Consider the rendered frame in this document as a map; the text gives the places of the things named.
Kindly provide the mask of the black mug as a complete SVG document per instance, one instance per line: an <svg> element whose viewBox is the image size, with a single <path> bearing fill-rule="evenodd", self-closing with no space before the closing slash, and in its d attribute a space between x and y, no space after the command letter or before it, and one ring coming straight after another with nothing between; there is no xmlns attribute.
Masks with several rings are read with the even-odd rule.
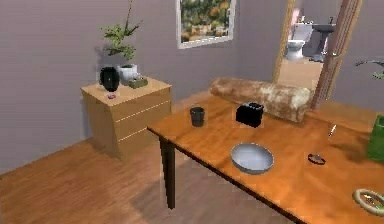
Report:
<svg viewBox="0 0 384 224"><path fill-rule="evenodd" d="M202 107L192 107L190 109L191 123L194 127L204 125L205 110Z"/></svg>

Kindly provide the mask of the black toaster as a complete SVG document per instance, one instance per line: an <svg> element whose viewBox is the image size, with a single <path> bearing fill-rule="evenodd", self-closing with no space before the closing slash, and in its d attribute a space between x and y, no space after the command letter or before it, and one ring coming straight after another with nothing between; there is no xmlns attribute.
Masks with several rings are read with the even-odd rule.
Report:
<svg viewBox="0 0 384 224"><path fill-rule="evenodd" d="M262 121L264 106L255 102L240 105L236 110L236 121L257 128Z"/></svg>

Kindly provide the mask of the dark pedestal sink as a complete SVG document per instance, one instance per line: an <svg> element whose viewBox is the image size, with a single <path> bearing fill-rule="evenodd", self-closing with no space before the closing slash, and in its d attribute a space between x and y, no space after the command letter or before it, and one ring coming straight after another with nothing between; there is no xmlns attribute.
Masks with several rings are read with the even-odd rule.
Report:
<svg viewBox="0 0 384 224"><path fill-rule="evenodd" d="M335 31L336 25L333 23L333 17L330 18L327 24L313 24L312 28L320 33L320 41L315 54L311 60L314 62L324 62L324 46L328 36Z"/></svg>

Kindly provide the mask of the white toilet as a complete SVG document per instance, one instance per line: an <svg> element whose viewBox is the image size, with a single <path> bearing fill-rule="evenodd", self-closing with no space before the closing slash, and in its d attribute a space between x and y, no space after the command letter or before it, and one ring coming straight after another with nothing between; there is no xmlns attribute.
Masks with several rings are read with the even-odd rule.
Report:
<svg viewBox="0 0 384 224"><path fill-rule="evenodd" d="M299 60L303 57L303 46L310 40L312 32L311 24L296 23L293 26L292 38L287 41L288 60Z"/></svg>

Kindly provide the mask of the wooden room door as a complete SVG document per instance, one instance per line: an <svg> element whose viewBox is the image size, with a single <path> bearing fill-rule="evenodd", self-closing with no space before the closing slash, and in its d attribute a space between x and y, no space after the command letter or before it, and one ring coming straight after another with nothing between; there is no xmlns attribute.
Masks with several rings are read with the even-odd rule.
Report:
<svg viewBox="0 0 384 224"><path fill-rule="evenodd" d="M363 0L343 0L338 14L336 30L328 45L325 63L311 102L312 109L329 99L339 73L350 38L357 22Z"/></svg>

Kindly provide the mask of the house plant in white pot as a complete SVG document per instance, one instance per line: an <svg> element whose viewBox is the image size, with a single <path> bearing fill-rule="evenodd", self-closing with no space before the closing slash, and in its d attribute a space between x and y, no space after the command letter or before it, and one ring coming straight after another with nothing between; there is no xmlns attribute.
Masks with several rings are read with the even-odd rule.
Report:
<svg viewBox="0 0 384 224"><path fill-rule="evenodd" d="M125 59L123 64L116 66L120 82L123 85L128 85L131 80L139 77L138 66L131 63L131 60L135 56L136 48L125 41L125 39L131 37L141 25L141 22L137 24L130 22L132 6L133 0L129 0L129 8L123 24L113 24L101 28L103 31L103 39L109 42L104 48L107 54L109 56L121 55Z"/></svg>

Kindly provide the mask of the brown mottled sofa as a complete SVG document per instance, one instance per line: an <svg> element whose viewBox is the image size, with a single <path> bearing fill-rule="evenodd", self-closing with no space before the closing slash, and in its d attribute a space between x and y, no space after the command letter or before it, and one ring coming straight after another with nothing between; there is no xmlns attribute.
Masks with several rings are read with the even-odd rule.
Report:
<svg viewBox="0 0 384 224"><path fill-rule="evenodd" d="M228 77L215 79L209 90L212 95L239 104L261 104L265 112L292 122L304 119L314 95L311 89L305 87Z"/></svg>

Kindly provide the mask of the brown wooden table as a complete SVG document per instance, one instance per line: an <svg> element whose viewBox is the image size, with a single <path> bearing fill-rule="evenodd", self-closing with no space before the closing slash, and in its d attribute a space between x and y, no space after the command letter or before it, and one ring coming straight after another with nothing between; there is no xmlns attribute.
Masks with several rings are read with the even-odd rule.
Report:
<svg viewBox="0 0 384 224"><path fill-rule="evenodd" d="M265 115L257 128L235 121L237 105L212 96L202 127L194 127L187 109L148 127L160 140L167 205L175 207L175 152L180 151L221 175L279 213L302 224L384 224L352 199L358 188L384 193L384 164L365 157L367 137L307 118L297 125ZM248 175L233 165L232 147L253 142L274 156L272 169Z"/></svg>

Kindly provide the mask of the light wooden chest of drawers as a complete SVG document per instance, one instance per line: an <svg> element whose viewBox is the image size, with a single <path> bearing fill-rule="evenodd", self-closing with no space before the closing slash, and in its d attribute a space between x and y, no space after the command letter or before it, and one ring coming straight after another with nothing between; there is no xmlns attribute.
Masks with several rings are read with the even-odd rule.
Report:
<svg viewBox="0 0 384 224"><path fill-rule="evenodd" d="M113 99L101 85L81 88L92 143L99 151L124 161L156 140L147 126L171 114L171 86L147 81L137 89L120 85Z"/></svg>

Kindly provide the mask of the grey bowl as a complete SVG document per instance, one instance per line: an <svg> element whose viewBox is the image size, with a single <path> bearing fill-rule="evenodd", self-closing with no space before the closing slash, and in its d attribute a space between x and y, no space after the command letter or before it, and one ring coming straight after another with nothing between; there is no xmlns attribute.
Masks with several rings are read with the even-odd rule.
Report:
<svg viewBox="0 0 384 224"><path fill-rule="evenodd" d="M260 175L274 165L273 154L255 143L240 143L231 150L231 161L240 171L250 175Z"/></svg>

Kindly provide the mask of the black vase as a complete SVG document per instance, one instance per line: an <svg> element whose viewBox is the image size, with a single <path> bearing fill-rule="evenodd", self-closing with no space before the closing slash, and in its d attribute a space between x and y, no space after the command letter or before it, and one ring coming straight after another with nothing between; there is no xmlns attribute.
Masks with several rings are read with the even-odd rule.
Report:
<svg viewBox="0 0 384 224"><path fill-rule="evenodd" d="M108 91L115 92L120 83L119 73L114 67L104 67L100 72L100 84Z"/></svg>

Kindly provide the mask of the green vase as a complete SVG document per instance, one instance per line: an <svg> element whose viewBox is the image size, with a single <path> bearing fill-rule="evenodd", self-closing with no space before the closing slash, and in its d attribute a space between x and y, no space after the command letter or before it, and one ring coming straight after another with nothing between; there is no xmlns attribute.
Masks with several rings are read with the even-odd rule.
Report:
<svg viewBox="0 0 384 224"><path fill-rule="evenodd" d="M371 160L384 163L384 115L376 117L366 156Z"/></svg>

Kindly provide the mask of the framed landscape picture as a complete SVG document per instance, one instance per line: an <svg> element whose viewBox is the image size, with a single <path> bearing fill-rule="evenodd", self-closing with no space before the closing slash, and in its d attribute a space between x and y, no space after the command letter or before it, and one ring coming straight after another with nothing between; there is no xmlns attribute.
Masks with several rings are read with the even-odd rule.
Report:
<svg viewBox="0 0 384 224"><path fill-rule="evenodd" d="M231 41L237 0L176 0L179 49Z"/></svg>

